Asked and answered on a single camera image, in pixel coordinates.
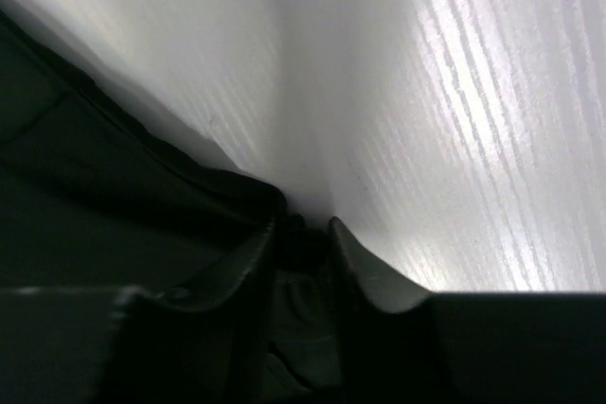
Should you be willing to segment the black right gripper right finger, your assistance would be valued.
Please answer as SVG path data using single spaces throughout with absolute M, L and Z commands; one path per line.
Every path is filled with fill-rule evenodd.
M 340 364 L 350 403 L 601 403 L 605 297 L 434 292 L 330 221 Z

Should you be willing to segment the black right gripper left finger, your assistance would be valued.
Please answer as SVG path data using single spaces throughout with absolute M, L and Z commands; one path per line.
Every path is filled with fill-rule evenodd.
M 159 294 L 139 287 L 1 293 L 5 403 L 258 403 L 276 223 Z

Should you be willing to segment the black t-shirt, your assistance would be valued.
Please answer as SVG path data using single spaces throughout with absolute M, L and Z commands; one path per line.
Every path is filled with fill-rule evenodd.
M 1 293 L 135 286 L 159 294 L 269 221 L 276 277 L 260 402 L 327 402 L 341 374 L 326 235 L 271 185 L 201 167 L 79 68 L 1 20 Z

